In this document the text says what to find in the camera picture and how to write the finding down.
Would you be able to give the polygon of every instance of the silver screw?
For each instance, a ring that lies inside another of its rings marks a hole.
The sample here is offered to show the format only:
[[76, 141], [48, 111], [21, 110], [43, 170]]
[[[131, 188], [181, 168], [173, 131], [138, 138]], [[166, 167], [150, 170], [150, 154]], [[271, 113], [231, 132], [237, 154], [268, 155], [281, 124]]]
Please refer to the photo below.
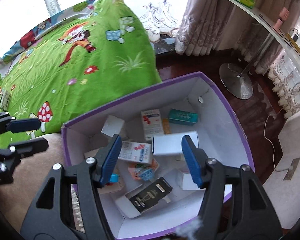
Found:
[[86, 159], [86, 163], [91, 164], [95, 162], [95, 158], [94, 157], [89, 157]]
[[250, 171], [250, 166], [247, 165], [247, 164], [244, 164], [244, 165], [242, 165], [242, 169], [243, 169], [244, 171]]
[[5, 172], [7, 170], [7, 166], [4, 163], [0, 164], [0, 170]]
[[10, 146], [10, 151], [11, 151], [12, 153], [14, 153], [14, 152], [16, 151], [16, 148], [15, 148], [14, 146]]
[[210, 165], [216, 164], [217, 160], [215, 158], [209, 158], [207, 161]]
[[56, 171], [56, 170], [58, 170], [58, 169], [61, 168], [61, 164], [60, 164], [60, 163], [55, 163], [55, 164], [52, 166], [52, 168]]
[[203, 104], [203, 98], [202, 97], [198, 97], [198, 101]]

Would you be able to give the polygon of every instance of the cartoon bedding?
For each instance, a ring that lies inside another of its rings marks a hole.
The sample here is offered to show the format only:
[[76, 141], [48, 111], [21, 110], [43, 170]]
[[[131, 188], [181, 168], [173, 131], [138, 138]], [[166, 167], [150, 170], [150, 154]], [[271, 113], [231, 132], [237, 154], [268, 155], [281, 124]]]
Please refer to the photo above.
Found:
[[0, 58], [0, 68], [7, 65], [0, 98], [9, 91], [10, 115], [42, 125], [2, 134], [1, 148], [58, 132], [80, 114], [161, 82], [147, 34], [122, 0], [87, 0], [52, 16]]

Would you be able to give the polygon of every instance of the blue cap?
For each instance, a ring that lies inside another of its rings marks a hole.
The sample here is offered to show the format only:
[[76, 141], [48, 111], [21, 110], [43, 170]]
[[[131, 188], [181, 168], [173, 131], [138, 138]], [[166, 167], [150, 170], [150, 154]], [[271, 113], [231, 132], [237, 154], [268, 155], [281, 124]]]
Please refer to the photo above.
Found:
[[118, 175], [118, 174], [115, 174], [115, 173], [112, 173], [109, 182], [111, 182], [111, 183], [116, 183], [116, 182], [118, 182], [118, 181], [119, 181], [119, 175]]

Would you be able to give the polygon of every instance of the pink comb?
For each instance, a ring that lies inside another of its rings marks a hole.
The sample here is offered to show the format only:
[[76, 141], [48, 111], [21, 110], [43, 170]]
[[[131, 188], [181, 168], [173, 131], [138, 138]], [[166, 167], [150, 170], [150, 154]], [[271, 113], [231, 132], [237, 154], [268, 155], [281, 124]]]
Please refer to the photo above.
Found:
[[288, 17], [289, 17], [289, 11], [288, 11], [288, 9], [285, 8], [285, 7], [283, 7], [282, 10], [281, 10], [281, 12], [280, 12], [280, 14], [279, 14], [279, 17], [282, 20], [286, 21], [288, 19]]

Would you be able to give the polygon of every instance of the white tabletop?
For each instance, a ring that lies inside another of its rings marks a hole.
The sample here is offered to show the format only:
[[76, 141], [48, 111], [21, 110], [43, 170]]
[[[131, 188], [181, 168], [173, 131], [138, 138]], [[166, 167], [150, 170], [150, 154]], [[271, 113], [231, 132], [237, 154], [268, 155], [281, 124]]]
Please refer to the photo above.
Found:
[[254, 19], [256, 19], [266, 30], [271, 33], [271, 35], [280, 43], [280, 45], [284, 48], [289, 58], [292, 60], [296, 68], [300, 72], [300, 56], [299, 54], [294, 50], [294, 48], [290, 47], [286, 41], [282, 38], [282, 36], [279, 35], [271, 26], [274, 25], [274, 22], [270, 20], [264, 13], [260, 12], [257, 8], [250, 9], [249, 7], [246, 7], [245, 5], [239, 3], [237, 0], [229, 0], [242, 10], [244, 10], [246, 13], [248, 13], [250, 16], [252, 16]]

